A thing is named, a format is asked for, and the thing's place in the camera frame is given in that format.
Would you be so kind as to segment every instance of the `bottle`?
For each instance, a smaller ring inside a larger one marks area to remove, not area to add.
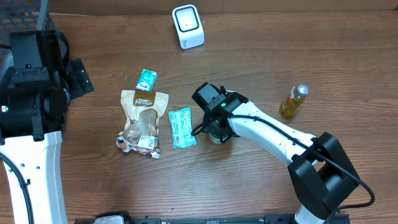
[[[279,113],[284,118],[291,118],[296,112],[297,108],[304,102],[308,95],[308,86],[299,85],[292,88],[292,91],[287,96],[279,107]]]

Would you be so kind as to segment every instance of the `teal packet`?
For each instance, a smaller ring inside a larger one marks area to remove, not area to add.
[[[174,149],[197,145],[197,140],[191,135],[191,108],[170,111],[169,120],[172,127]]]
[[[142,91],[152,91],[155,87],[157,73],[142,69],[141,76],[138,79],[136,89]]]

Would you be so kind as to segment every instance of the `silver lid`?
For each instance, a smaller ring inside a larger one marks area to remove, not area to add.
[[[297,96],[303,97],[308,94],[308,86],[301,84],[297,87]]]

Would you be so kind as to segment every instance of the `gray basket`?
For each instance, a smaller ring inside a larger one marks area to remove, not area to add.
[[[47,0],[0,0],[0,43],[9,45],[12,32],[55,30],[48,4]],[[0,63],[7,51],[0,49]]]

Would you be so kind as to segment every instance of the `wooden tabletop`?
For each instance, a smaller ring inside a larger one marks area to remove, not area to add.
[[[376,203],[345,210],[353,223],[398,219],[398,12],[296,12],[201,15],[205,44],[181,50],[170,16],[57,17],[81,58],[94,92],[72,101],[61,173],[70,223],[115,210],[133,217],[258,217],[294,213],[299,201],[287,168],[244,138],[220,146],[206,134],[198,145],[172,147],[167,114],[191,107],[204,82],[224,85],[268,115],[343,145]],[[160,119],[160,159],[125,155],[116,136],[126,117],[121,90],[133,90],[143,68],[159,74],[155,91],[169,94]],[[278,114],[298,84],[310,94],[294,119]],[[0,172],[0,223],[12,223],[5,171]],[[369,200],[358,187],[344,202]]]

